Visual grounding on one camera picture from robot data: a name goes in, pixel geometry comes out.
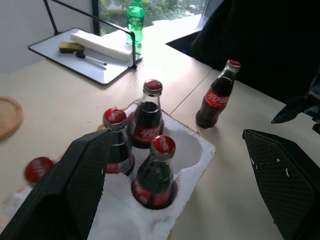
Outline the white board with black frame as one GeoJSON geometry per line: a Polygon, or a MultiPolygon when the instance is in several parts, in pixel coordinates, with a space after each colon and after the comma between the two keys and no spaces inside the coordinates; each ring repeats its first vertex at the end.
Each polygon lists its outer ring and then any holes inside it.
{"type": "MultiPolygon", "coordinates": [[[[33,43],[28,46],[28,49],[61,67],[70,70],[92,82],[95,82],[101,86],[106,86],[112,81],[118,79],[128,70],[131,70],[130,66],[133,64],[133,58],[130,57],[128,61],[122,61],[107,55],[103,55],[90,48],[84,49],[84,54],[86,56],[98,59],[107,63],[105,68],[99,67],[96,64],[84,58],[78,58],[75,54],[60,53],[59,44],[61,42],[72,42],[70,40],[71,33],[77,31],[84,31],[80,28],[72,28],[62,32],[59,35],[51,36],[39,42],[33,43]]],[[[112,33],[106,34],[103,37],[110,37],[115,40],[122,40],[127,46],[132,46],[126,43],[127,34],[121,30],[114,31],[112,33]]]]}

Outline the black window frame post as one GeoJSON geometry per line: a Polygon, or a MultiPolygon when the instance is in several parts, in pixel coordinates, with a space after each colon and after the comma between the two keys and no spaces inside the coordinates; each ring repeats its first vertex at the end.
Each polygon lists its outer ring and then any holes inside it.
{"type": "MultiPolygon", "coordinates": [[[[100,13],[100,0],[91,0],[91,10],[94,17],[99,18],[100,13]]],[[[98,20],[92,20],[93,33],[97,36],[101,35],[100,22],[98,20]]]]}

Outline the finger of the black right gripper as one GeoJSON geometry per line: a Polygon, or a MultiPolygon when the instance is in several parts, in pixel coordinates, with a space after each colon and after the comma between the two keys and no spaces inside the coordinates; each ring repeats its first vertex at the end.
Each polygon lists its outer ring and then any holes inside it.
{"type": "Polygon", "coordinates": [[[308,98],[306,96],[288,103],[271,121],[272,124],[282,124],[289,122],[297,117],[298,114],[303,113],[306,107],[308,98]]]}

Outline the green plastic soda bottle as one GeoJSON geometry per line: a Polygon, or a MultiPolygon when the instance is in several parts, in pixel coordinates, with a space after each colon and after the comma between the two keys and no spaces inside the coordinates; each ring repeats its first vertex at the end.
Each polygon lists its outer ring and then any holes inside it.
{"type": "Polygon", "coordinates": [[[127,29],[134,33],[135,41],[127,34],[126,42],[128,44],[134,43],[136,46],[140,45],[143,39],[143,28],[145,21],[145,11],[142,0],[132,0],[126,8],[127,29]]]}

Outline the white marker pen black cap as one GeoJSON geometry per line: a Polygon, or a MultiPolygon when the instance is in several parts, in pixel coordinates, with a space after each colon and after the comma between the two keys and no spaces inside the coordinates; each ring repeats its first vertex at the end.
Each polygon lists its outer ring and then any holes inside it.
{"type": "Polygon", "coordinates": [[[108,65],[106,62],[103,62],[101,60],[98,60],[96,58],[93,58],[87,55],[84,57],[84,59],[91,62],[92,64],[99,66],[100,68],[105,68],[108,65]]]}

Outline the round wooden plate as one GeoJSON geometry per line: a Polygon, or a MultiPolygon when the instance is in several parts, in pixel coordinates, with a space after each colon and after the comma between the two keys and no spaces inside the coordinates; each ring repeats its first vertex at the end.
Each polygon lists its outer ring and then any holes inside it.
{"type": "Polygon", "coordinates": [[[15,99],[0,96],[0,142],[14,135],[24,121],[22,106],[15,99]]]}

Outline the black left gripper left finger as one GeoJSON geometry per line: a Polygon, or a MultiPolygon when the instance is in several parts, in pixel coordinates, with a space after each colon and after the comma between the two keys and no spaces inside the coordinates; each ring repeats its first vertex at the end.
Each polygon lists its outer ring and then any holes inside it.
{"type": "Polygon", "coordinates": [[[103,194],[111,131],[74,140],[40,179],[0,240],[87,240],[103,194]]]}

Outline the white paper tissue stack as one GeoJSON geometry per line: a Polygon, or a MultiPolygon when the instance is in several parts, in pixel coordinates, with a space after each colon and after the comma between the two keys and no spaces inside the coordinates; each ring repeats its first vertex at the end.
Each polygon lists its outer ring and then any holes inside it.
{"type": "Polygon", "coordinates": [[[106,55],[124,62],[127,62],[133,55],[132,47],[126,45],[121,39],[98,36],[92,33],[78,30],[70,34],[70,40],[94,50],[102,55],[106,55]]]}

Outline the black metal board stand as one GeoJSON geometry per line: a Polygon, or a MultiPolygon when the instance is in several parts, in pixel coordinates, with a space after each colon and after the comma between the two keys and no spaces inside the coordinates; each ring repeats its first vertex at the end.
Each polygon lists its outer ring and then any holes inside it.
{"type": "MultiPolygon", "coordinates": [[[[57,3],[58,5],[61,5],[61,6],[65,7],[65,8],[67,8],[67,9],[70,9],[70,10],[72,10],[72,11],[75,11],[75,12],[81,14],[81,15],[87,16],[87,17],[93,19],[93,20],[96,21],[96,22],[100,22],[100,23],[103,23],[103,24],[105,24],[105,25],[111,26],[111,27],[113,27],[113,28],[115,28],[115,29],[118,29],[118,30],[126,33],[127,35],[129,35],[129,36],[131,37],[131,40],[132,40],[132,65],[131,65],[129,68],[130,68],[130,69],[133,69],[133,70],[136,70],[136,69],[137,69],[136,36],[135,36],[135,33],[134,33],[134,32],[132,32],[132,31],[130,31],[130,30],[127,30],[127,29],[125,29],[125,28],[123,28],[123,27],[121,27],[121,26],[118,26],[118,25],[116,25],[116,24],[114,24],[114,23],[111,23],[111,22],[109,22],[109,21],[105,21],[105,20],[103,20],[103,19],[100,19],[99,17],[97,17],[97,16],[95,16],[95,15],[89,14],[89,13],[83,11],[83,10],[80,10],[80,9],[78,9],[78,8],[76,8],[76,7],[73,7],[73,6],[69,5],[69,4],[66,4],[66,3],[64,3],[64,2],[62,2],[62,1],[60,1],[60,0],[51,0],[51,1],[57,3]]],[[[49,17],[49,19],[50,19],[51,25],[52,25],[52,27],[53,27],[54,36],[57,36],[57,35],[61,34],[61,32],[58,31],[58,29],[57,29],[57,26],[56,26],[56,23],[55,23],[53,14],[52,14],[51,9],[50,9],[50,6],[49,6],[49,0],[43,0],[43,3],[44,3],[44,5],[45,5],[45,9],[46,9],[47,14],[48,14],[48,17],[49,17]]]]}

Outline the yellow black board eraser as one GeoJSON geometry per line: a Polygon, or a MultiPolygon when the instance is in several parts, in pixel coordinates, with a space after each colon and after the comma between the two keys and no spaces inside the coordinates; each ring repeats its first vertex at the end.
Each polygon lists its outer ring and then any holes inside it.
{"type": "Polygon", "coordinates": [[[75,42],[61,42],[58,46],[62,54],[75,54],[77,58],[84,59],[86,57],[84,51],[85,47],[75,42]]]}

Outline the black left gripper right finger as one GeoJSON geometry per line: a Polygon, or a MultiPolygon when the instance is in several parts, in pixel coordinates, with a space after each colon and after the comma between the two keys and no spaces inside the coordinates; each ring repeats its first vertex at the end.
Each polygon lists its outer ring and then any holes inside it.
{"type": "Polygon", "coordinates": [[[320,167],[293,141],[242,133],[259,193],[284,240],[320,240],[320,167]]]}

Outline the cola glass bottle red cap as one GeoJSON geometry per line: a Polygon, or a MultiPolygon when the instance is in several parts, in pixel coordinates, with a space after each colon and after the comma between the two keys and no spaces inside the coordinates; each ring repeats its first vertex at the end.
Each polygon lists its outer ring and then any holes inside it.
{"type": "Polygon", "coordinates": [[[160,105],[162,90],[163,85],[159,80],[146,80],[135,111],[128,115],[128,139],[136,148],[149,148],[153,138],[163,133],[164,121],[160,105]]]}
{"type": "Polygon", "coordinates": [[[40,156],[32,159],[25,167],[23,175],[24,179],[31,187],[34,187],[40,182],[50,168],[56,164],[56,161],[51,158],[40,156]]]}
{"type": "Polygon", "coordinates": [[[103,114],[103,124],[111,133],[111,147],[107,160],[106,173],[127,176],[135,166],[135,157],[129,143],[127,116],[122,109],[112,107],[103,114]]]}
{"type": "Polygon", "coordinates": [[[229,59],[222,72],[211,84],[195,116],[196,124],[200,128],[209,129],[217,123],[219,115],[227,106],[240,68],[241,63],[238,60],[229,59]]]}
{"type": "Polygon", "coordinates": [[[134,198],[145,208],[160,210],[171,204],[177,190],[171,168],[175,152],[175,141],[167,135],[151,141],[148,157],[131,183],[134,198]]]}

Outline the black cloth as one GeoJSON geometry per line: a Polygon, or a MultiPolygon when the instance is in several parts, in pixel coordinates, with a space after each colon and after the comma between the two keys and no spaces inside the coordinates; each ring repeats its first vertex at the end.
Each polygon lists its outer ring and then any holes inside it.
{"type": "Polygon", "coordinates": [[[216,70],[239,61],[239,82],[287,103],[320,66],[320,0],[222,0],[190,51],[216,70]]]}

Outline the white foam bottle crate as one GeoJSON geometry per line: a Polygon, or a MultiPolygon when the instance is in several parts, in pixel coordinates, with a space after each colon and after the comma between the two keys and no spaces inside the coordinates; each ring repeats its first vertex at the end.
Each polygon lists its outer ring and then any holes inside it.
{"type": "MultiPolygon", "coordinates": [[[[131,185],[136,175],[105,173],[102,196],[87,240],[167,240],[199,179],[215,154],[215,146],[166,112],[162,114],[164,133],[176,145],[171,160],[176,192],[164,209],[148,209],[133,196],[131,185]]],[[[34,187],[17,193],[18,203],[10,212],[4,229],[34,187]]]]}

